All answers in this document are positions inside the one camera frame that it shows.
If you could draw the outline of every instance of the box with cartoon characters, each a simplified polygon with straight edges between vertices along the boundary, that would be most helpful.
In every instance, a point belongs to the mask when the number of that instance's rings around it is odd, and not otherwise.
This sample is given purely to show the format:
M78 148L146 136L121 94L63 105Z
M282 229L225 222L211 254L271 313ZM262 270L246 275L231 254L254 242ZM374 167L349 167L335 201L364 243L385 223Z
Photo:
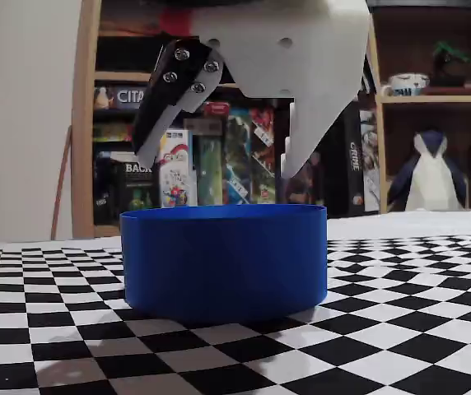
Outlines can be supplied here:
M196 188L191 147L191 133L184 129L168 129L161 139L157 163L162 208L190 205Z

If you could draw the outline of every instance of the white mug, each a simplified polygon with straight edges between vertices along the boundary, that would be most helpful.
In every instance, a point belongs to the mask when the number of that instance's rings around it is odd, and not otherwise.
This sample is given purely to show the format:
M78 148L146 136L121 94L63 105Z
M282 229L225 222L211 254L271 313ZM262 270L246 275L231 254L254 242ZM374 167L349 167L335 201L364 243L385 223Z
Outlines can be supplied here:
M430 78L426 74L409 72L396 74L389 79L389 84L382 86L382 95L417 96L428 86Z

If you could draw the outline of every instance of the white wall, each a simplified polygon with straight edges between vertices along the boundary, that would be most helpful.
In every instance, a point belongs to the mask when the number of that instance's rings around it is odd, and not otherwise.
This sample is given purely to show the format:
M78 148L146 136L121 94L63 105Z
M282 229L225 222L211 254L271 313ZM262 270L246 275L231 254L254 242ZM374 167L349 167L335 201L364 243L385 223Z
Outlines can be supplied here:
M49 238L81 0L0 0L0 241ZM58 237L70 238L67 174Z

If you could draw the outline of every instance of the bookshelf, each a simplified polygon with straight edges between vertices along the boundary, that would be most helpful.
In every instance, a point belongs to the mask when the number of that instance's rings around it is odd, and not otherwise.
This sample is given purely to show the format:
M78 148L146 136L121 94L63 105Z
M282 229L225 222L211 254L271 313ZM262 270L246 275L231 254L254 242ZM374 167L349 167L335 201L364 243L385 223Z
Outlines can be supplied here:
M430 74L436 42L445 40L471 57L471 9L380 7L371 13L368 53L377 86L401 72ZM471 67L461 65L471 80ZM380 211L394 176L413 149L413 136L436 125L448 138L448 156L468 172L471 95L385 96L375 98L380 154Z
M151 76L157 51L146 47L138 31L120 32L101 18L119 15L102 12L107 0L82 0L72 109L72 219L76 238L118 235L112 225L95 226L92 191L92 127L100 114L93 111L97 82L111 85L145 85ZM142 11L149 18L149 9ZM374 7L368 54L377 86L399 72L430 72L432 47L437 40L449 40L471 55L471 9L455 7ZM105 51L116 50L114 57ZM111 58L138 56L145 67L108 67ZM233 83L222 87L237 91ZM368 100L376 114L380 150L381 212L388 211L386 196L390 181L410 149L413 134L428 122L440 125L449 138L450 154L462 161L471 143L471 95L423 95L393 97L377 95Z

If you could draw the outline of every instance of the board game box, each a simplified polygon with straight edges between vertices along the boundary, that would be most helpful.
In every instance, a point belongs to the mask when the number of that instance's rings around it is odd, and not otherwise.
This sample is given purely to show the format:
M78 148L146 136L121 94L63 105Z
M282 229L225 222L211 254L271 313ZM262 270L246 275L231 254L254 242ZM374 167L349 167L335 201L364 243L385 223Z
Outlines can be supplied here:
M276 202L273 109L251 109L252 203Z
M191 133L184 129L168 129L161 139L157 158L161 207L190 205L196 185L192 177Z
M231 109L226 121L223 202L252 203L251 138L252 118L247 109Z

